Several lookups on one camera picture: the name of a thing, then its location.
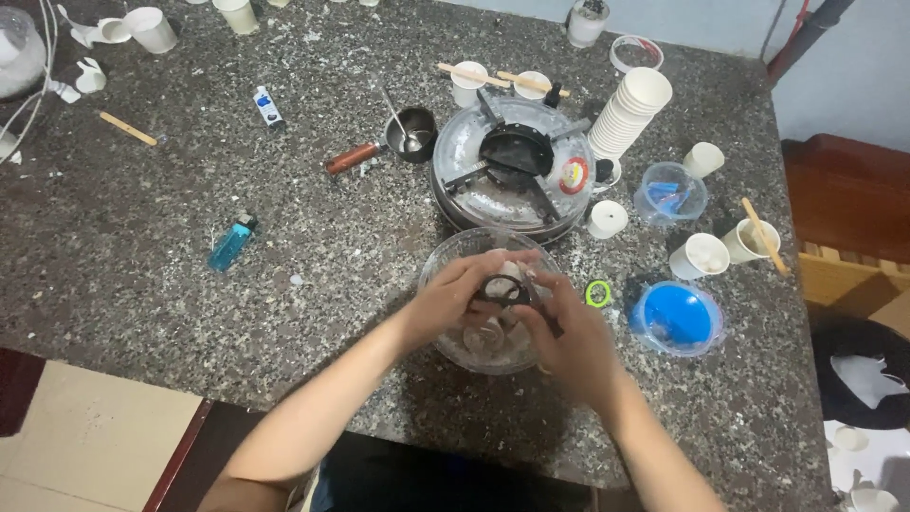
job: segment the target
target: tiled floor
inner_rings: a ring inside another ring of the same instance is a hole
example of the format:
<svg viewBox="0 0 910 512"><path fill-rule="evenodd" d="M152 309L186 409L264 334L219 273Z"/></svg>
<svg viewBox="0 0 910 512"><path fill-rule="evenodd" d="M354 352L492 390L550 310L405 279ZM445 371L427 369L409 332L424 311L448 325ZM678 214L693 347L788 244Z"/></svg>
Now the tiled floor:
<svg viewBox="0 0 910 512"><path fill-rule="evenodd" d="M0 438L0 512L139 512L200 398L47 362Z"/></svg>

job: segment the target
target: saucepan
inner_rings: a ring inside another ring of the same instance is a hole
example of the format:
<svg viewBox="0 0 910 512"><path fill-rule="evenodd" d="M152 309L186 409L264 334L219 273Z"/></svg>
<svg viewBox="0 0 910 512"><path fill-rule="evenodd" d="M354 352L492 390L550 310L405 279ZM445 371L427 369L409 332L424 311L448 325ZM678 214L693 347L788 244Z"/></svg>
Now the saucepan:
<svg viewBox="0 0 910 512"><path fill-rule="evenodd" d="M398 115L405 132L411 134L412 137L420 142L419 149L414 151L405 150L404 143L407 139L405 132L401 131L395 118L392 117L386 123L382 137L379 140L361 144L326 161L326 171L329 172L329 175L335 176L372 159L386 148L391 149L408 163L422 164L430 161L433 158L436 137L439 135L433 113L423 107L407 107L403 108Z"/></svg>

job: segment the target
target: pipe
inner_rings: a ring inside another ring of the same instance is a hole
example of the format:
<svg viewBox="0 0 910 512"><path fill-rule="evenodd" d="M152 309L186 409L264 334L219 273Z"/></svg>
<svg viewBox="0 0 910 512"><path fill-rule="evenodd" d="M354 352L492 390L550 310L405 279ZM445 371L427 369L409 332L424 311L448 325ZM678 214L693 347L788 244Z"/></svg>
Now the pipe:
<svg viewBox="0 0 910 512"><path fill-rule="evenodd" d="M793 64L818 41L829 28L841 21L841 15L852 5L854 0L824 0L815 12L807 16L799 32L768 64L768 79L771 86L793 67Z"/></svg>

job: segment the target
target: metal spoon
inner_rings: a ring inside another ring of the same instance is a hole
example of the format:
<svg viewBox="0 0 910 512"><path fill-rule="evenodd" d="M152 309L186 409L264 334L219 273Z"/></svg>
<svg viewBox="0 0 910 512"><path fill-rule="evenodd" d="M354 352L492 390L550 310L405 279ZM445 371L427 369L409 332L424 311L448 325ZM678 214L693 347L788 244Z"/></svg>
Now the metal spoon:
<svg viewBox="0 0 910 512"><path fill-rule="evenodd" d="M386 90L385 83L379 79L379 75L376 73L370 73L370 78L372 78L373 83L376 84L376 87L379 87L379 92L382 93L382 99L386 100L386 105L388 105L389 110L392 111L392 116L395 118L395 122L397 122L399 124L399 128L401 128L401 133L404 135L404 142L402 143L403 149L409 153L419 151L420 148L423 148L423 143L420 142L420 139L417 138L417 135L409 133L406 129L404 129L404 125L401 124L401 119L398 117L398 110L395 109L395 105L392 104L392 98L389 97L389 91Z"/></svg>

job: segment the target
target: lighter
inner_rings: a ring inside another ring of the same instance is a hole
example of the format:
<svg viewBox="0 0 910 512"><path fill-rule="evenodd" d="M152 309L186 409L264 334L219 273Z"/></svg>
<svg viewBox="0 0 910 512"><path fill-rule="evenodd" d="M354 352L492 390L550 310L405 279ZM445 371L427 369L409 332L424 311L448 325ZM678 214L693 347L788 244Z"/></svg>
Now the lighter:
<svg viewBox="0 0 910 512"><path fill-rule="evenodd" d="M249 235L253 233L257 224L252 215L246 213L241 215L230 230L221 237L218 245L208 256L208 266L219 272L226 271L247 243Z"/></svg>

